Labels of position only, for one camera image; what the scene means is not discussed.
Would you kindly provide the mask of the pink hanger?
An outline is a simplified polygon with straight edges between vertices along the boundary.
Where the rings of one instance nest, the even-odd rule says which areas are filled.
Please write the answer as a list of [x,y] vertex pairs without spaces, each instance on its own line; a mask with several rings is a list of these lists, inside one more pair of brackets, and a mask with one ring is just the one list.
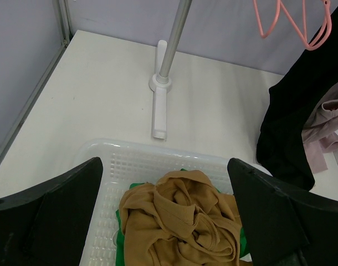
[[285,7],[282,1],[275,1],[275,15],[273,17],[272,23],[267,31],[264,31],[262,21],[260,19],[259,9],[256,0],[252,0],[255,17],[257,20],[257,25],[259,29],[259,34],[262,39],[267,38],[272,31],[274,30],[281,11],[285,14],[288,21],[290,22],[291,26],[296,31],[298,37],[302,41],[304,48],[308,51],[313,51],[319,49],[329,38],[331,31],[332,31],[332,19],[331,19],[331,11],[330,1],[321,1],[323,8],[324,8],[324,17],[321,27],[319,28],[317,34],[313,37],[311,41],[308,41],[308,33],[307,33],[307,21],[306,21],[306,1],[302,1],[302,23],[303,27],[300,29],[298,25],[293,20],[292,16],[290,15],[289,11]]

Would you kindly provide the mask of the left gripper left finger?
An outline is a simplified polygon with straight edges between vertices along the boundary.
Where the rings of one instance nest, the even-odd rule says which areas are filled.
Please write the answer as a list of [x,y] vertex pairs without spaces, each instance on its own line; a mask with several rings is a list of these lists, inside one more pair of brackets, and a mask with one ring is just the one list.
[[79,265],[102,174],[93,157],[0,198],[0,265]]

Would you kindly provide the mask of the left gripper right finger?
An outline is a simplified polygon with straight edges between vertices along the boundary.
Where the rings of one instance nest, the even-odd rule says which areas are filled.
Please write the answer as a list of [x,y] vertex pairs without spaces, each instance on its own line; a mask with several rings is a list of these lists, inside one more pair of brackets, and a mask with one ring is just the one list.
[[238,158],[227,171],[254,265],[338,265],[338,201]]

